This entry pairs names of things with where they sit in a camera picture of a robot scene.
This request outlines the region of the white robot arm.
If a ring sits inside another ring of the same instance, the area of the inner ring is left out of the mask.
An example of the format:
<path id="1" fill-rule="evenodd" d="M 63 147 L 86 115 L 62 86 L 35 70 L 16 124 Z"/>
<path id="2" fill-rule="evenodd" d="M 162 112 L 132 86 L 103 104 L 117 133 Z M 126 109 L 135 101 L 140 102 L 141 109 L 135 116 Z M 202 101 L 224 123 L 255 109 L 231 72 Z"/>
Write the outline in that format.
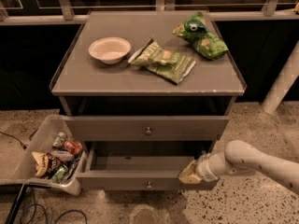
<path id="1" fill-rule="evenodd" d="M 282 107 L 287 104 L 295 105 L 295 113 L 299 113 L 297 101 L 283 101 L 298 78 L 298 62 L 298 45 L 295 45 L 273 86 L 258 107 L 269 118 L 274 115 L 282 116 Z M 193 188 L 202 183 L 216 182 L 222 176 L 250 175 L 253 172 L 259 172 L 293 193 L 299 193 L 298 161 L 269 155 L 242 140 L 226 143 L 221 152 L 201 155 L 180 172 L 178 180 L 187 188 Z"/>

